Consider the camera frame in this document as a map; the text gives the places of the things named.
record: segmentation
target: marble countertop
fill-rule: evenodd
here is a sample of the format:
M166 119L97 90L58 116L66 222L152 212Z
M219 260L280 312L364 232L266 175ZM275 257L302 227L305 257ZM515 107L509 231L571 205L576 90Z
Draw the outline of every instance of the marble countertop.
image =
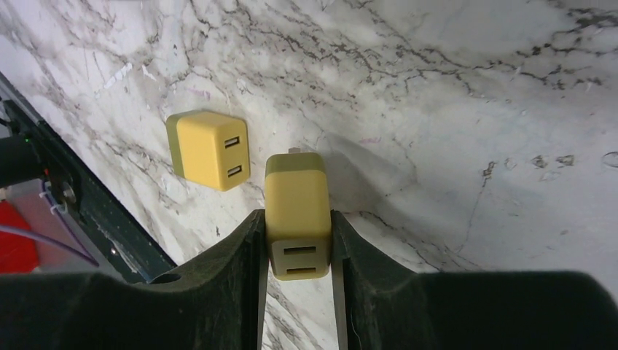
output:
M0 71L177 263L301 147L408 268L574 269L616 295L617 26L609 0L2 0ZM173 175L165 119L191 109L246 120L247 183ZM264 347L334 349L331 288L270 278Z

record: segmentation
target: metal screw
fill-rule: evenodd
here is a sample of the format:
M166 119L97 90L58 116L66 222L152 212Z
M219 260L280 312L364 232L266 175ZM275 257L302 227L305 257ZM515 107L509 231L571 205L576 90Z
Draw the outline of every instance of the metal screw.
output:
M70 204L75 204L75 202L77 202L75 192L73 191L71 185L67 182L62 183L62 196L64 197L65 201Z

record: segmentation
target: dual usb ports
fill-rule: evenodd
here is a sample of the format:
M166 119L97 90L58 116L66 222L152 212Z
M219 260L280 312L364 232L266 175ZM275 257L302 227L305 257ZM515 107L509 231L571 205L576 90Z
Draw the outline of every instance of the dual usb ports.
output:
M283 249L283 255L313 254L316 251L317 249L314 246L295 246L292 248ZM289 275L315 273L316 268L288 268L286 272Z
M240 137L236 136L236 137L232 137L231 139L225 140L224 147L225 149L228 149L238 144L240 144ZM227 171L227 177L232 177L236 174L239 174L242 170L243 170L243 166L235 166L234 168L231 168L230 170Z

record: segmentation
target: gray marble vein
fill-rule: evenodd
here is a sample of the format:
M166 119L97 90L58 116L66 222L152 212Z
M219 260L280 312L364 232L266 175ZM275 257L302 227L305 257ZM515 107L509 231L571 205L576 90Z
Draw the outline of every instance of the gray marble vein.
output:
M301 147L414 271L575 269L616 294L617 27L609 0L1 0L0 71L178 263ZM173 175L165 119L191 109L246 120L247 183ZM334 349L331 290L271 278L264 348Z

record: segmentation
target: usb charger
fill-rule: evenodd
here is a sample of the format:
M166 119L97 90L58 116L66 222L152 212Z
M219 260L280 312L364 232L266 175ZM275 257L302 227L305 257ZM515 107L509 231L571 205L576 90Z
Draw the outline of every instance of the usb charger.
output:
M165 126L176 175L220 191L249 178L249 143L243 120L191 111L171 115Z
M266 242L277 279L317 279L330 266L332 228L324 161L317 153L266 162Z

